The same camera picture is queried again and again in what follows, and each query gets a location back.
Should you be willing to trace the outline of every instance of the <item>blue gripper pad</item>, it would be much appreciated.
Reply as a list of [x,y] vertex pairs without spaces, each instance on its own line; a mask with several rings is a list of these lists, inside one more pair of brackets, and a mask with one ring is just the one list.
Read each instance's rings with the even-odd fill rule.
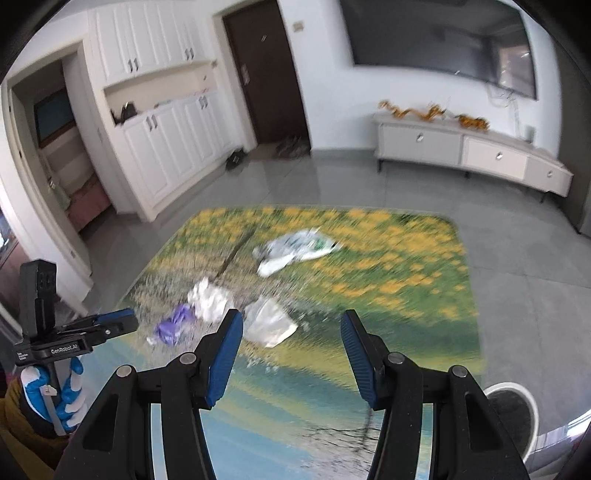
[[238,347],[242,340],[242,314],[237,310],[231,310],[230,312],[234,312],[232,323],[221,340],[217,354],[209,368],[209,383],[205,402],[210,408],[223,397],[226,391],[226,385],[230,379]]
[[340,335],[343,339],[347,356],[349,357],[349,363],[351,365],[351,369],[353,370],[353,375],[355,376],[359,393],[371,408],[375,408],[378,403],[375,369],[371,364],[365,348],[363,347],[363,343],[359,337],[359,334],[365,334],[366,337],[369,336],[365,332],[358,318],[357,322],[359,322],[359,326],[363,331],[358,331],[359,326],[356,329],[352,318],[349,316],[349,312],[349,310],[346,311],[340,321]]

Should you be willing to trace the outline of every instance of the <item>tv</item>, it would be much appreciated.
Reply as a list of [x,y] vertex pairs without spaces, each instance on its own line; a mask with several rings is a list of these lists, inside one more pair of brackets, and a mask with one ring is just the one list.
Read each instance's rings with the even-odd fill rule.
[[415,67],[537,98],[519,10],[498,0],[340,0],[355,64]]

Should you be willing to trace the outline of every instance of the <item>blue glove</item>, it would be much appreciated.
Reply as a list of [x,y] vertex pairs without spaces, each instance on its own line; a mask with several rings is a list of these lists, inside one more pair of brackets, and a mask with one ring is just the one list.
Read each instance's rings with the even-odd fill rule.
[[[88,407],[86,395],[82,391],[82,373],[84,368],[77,357],[70,361],[70,376],[61,389],[61,402],[56,405],[56,413],[66,433],[73,432],[80,424]],[[22,389],[29,407],[42,419],[51,423],[47,407],[43,402],[40,388],[49,384],[49,372],[45,367],[26,367],[21,372]]]

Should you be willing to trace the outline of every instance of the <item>pink bedsheet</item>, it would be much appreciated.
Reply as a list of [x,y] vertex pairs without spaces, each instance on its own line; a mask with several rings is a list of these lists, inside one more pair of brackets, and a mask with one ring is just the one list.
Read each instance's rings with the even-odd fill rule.
[[81,189],[72,194],[71,199],[72,203],[66,213],[77,232],[111,205],[111,200],[109,200],[95,174],[88,179]]

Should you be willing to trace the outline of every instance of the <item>rug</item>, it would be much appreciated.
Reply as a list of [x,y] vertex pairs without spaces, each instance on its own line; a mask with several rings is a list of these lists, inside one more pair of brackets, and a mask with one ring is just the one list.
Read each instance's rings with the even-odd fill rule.
[[[257,274],[255,247],[310,228],[342,248],[268,278]],[[203,413],[219,480],[366,478],[382,414],[357,391],[340,339],[345,309],[421,367],[462,364],[476,377],[483,370],[465,252],[452,223],[390,210],[265,207],[204,210],[168,241],[121,301],[135,308],[138,331],[88,356],[109,358],[102,375],[110,376],[105,365],[113,362],[154,368],[194,349],[208,327],[196,326],[176,346],[146,338],[203,277],[217,277],[239,309],[260,295],[276,299],[298,325],[274,348],[243,340],[225,396]],[[431,415],[426,406],[419,479],[428,478]]]

